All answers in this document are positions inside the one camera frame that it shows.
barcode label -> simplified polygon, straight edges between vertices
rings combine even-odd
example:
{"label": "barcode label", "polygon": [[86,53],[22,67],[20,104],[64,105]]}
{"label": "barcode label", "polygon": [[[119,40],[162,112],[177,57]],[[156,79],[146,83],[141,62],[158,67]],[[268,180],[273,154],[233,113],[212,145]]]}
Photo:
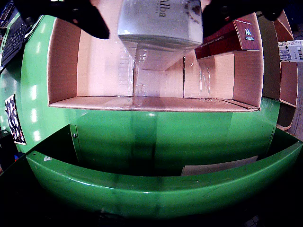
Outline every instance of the barcode label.
{"label": "barcode label", "polygon": [[291,60],[292,57],[290,55],[289,50],[280,50],[280,59],[281,60]]}
{"label": "barcode label", "polygon": [[298,53],[299,53],[300,60],[303,60],[303,54],[302,54],[301,48],[297,47],[297,50],[298,50]]}

cardboard box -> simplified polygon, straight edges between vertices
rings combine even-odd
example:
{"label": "cardboard box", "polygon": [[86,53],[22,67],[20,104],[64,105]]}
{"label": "cardboard box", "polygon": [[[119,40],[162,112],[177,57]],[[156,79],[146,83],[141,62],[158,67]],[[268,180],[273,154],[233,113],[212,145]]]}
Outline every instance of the cardboard box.
{"label": "cardboard box", "polygon": [[234,20],[213,35],[203,39],[196,48],[197,59],[233,51],[258,51],[259,28],[256,14]]}
{"label": "cardboard box", "polygon": [[[48,53],[50,106],[176,112],[247,112],[260,108],[263,58],[256,60],[244,53],[244,58],[250,60],[243,61],[243,56],[236,56],[234,63],[228,62],[231,68],[235,67],[237,81],[233,99],[231,96],[220,99],[184,98],[183,60],[167,71],[159,72],[138,69],[127,58],[128,55],[123,55],[121,59],[125,48],[116,39],[116,26],[122,0],[94,3],[110,29],[110,39],[94,40],[78,27],[56,19]],[[131,82],[126,85],[125,81],[132,81],[132,78],[134,85]]]}
{"label": "cardboard box", "polygon": [[[252,46],[255,46],[256,51],[242,51],[242,48],[241,51],[235,51],[231,48],[228,51],[232,52],[221,54],[226,49],[211,51],[211,54],[218,55],[200,59],[206,56],[202,55],[201,50],[207,46],[197,48],[196,53],[191,52],[185,56],[184,97],[216,98],[250,110],[260,108],[263,83],[262,43],[260,33],[257,32],[259,28],[256,14],[248,15],[247,18],[250,18],[250,25],[253,25],[249,28],[254,31]],[[230,42],[235,39],[239,41],[238,38],[231,38]]]}
{"label": "cardboard box", "polygon": [[280,62],[278,42],[293,40],[287,17],[283,12],[274,22],[258,18],[264,46],[263,96],[281,102],[277,124],[286,130],[294,118],[298,94],[296,62]]}
{"label": "cardboard box", "polygon": [[280,60],[283,62],[303,62],[303,40],[279,42]]}

box flap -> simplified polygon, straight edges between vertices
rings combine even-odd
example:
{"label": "box flap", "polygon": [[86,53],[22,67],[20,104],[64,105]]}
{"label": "box flap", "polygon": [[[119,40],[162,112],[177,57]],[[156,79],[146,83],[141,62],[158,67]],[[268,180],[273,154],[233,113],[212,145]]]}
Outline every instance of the box flap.
{"label": "box flap", "polygon": [[256,14],[249,14],[234,20],[236,30],[241,42],[242,50],[257,51],[259,50],[259,30]]}
{"label": "box flap", "polygon": [[224,101],[228,102],[228,103],[232,103],[232,104],[235,104],[235,105],[238,105],[238,106],[241,106],[241,107],[244,107],[245,109],[256,109],[255,106],[253,105],[248,105],[248,104],[245,104],[245,103],[241,103],[241,102],[238,102],[238,101],[235,101],[235,100],[231,100],[231,99],[224,99]]}
{"label": "box flap", "polygon": [[47,61],[48,103],[77,96],[77,61],[81,29],[56,19]]}
{"label": "box flap", "polygon": [[76,97],[53,103],[50,106],[91,110],[174,112],[247,112],[256,110],[247,110],[219,99],[162,97]]}
{"label": "box flap", "polygon": [[275,25],[264,16],[258,18],[264,51],[263,96],[280,99],[281,68]]}
{"label": "box flap", "polygon": [[298,64],[296,62],[281,62],[280,101],[297,106],[298,97]]}
{"label": "box flap", "polygon": [[235,83],[233,99],[260,107],[263,87],[263,51],[235,53]]}
{"label": "box flap", "polygon": [[279,18],[274,21],[278,42],[294,40],[292,30],[290,28],[288,19],[283,11]]}

open cardboard box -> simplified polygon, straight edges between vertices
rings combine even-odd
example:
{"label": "open cardboard box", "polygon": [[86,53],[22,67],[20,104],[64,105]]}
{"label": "open cardboard box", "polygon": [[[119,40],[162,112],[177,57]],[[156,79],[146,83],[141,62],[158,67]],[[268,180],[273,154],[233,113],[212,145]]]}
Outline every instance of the open cardboard box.
{"label": "open cardboard box", "polygon": [[[239,52],[214,60],[212,70],[216,82],[211,89],[214,95],[186,96],[189,91],[186,79],[198,78],[199,70],[187,69],[183,59],[164,72],[139,69],[117,36],[118,9],[122,0],[93,3],[110,29],[110,39],[96,39],[78,27],[56,19],[48,53],[50,106],[179,112],[249,112],[260,109],[262,51]],[[193,54],[191,52],[186,59],[193,57],[193,64],[197,66]],[[198,80],[192,90],[199,89],[199,85]]]}
{"label": "open cardboard box", "polygon": [[296,62],[280,62],[278,42],[294,40],[285,12],[274,22],[258,18],[264,48],[263,96],[281,102],[277,125],[290,128],[298,95]]}

clear plastic film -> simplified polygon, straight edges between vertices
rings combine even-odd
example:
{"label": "clear plastic film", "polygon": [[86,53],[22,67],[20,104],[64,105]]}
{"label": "clear plastic film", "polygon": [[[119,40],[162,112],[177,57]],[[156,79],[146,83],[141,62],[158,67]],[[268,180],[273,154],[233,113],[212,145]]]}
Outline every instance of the clear plastic film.
{"label": "clear plastic film", "polygon": [[125,0],[118,35],[141,69],[165,71],[203,42],[200,0]]}
{"label": "clear plastic film", "polygon": [[200,73],[199,73],[199,97],[209,98],[211,89],[211,72],[210,65],[205,61],[200,61]]}

